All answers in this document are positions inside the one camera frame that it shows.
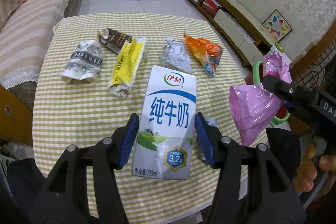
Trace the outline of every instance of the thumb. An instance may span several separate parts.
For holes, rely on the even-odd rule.
[[[322,171],[336,172],[336,155],[324,155],[320,158],[319,168]]]

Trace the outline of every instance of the checkered tablecloth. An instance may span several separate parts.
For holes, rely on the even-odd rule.
[[[107,93],[116,55],[102,49],[103,65],[96,84],[70,83],[60,74],[79,41],[95,39],[98,29],[109,27],[134,37],[147,37],[148,61],[141,61],[129,95],[116,98]],[[184,41],[183,32],[221,44],[206,21],[145,13],[106,13],[64,18],[54,28],[55,34],[46,54],[37,85],[33,142],[38,168],[47,176],[55,162],[70,144],[79,148],[95,145],[126,124],[132,112],[141,114],[147,80],[153,65],[160,64],[166,37]],[[196,111],[214,117],[220,131],[240,143],[239,132],[228,104],[229,87],[244,84],[243,78],[224,48],[216,76],[208,78],[202,66],[192,58],[197,77]],[[252,144],[267,142],[263,131]],[[123,170],[116,171],[118,189],[130,223],[168,221],[173,217],[212,201],[218,170],[204,165],[196,156],[194,144],[188,180],[155,180],[131,175],[133,153]],[[242,178],[247,176],[242,168]],[[90,212],[97,216],[92,169],[88,170]]]

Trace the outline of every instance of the white drawer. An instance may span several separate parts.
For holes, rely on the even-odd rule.
[[[231,38],[231,40],[239,47],[245,40],[244,35],[241,34],[238,26],[232,19],[219,10],[214,17],[214,21],[223,29],[223,31]]]
[[[255,44],[250,41],[245,40],[239,49],[250,62],[251,66],[253,66],[257,61],[263,61],[263,54],[258,50]]]

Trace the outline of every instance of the orange plastic packaging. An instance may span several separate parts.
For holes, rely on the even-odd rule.
[[[184,38],[193,56],[201,63],[209,77],[214,77],[221,61],[223,47],[204,38],[193,38],[184,33]]]

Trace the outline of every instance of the blue curved stripe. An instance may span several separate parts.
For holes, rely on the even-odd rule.
[[[196,96],[195,95],[192,95],[192,94],[190,94],[188,92],[185,92],[185,91],[182,91],[182,90],[159,90],[159,91],[156,91],[156,92],[152,92],[152,93],[150,93],[148,95],[158,94],[158,93],[176,94],[176,95],[179,95],[179,96],[183,96],[183,97],[191,100],[192,102],[196,103]]]

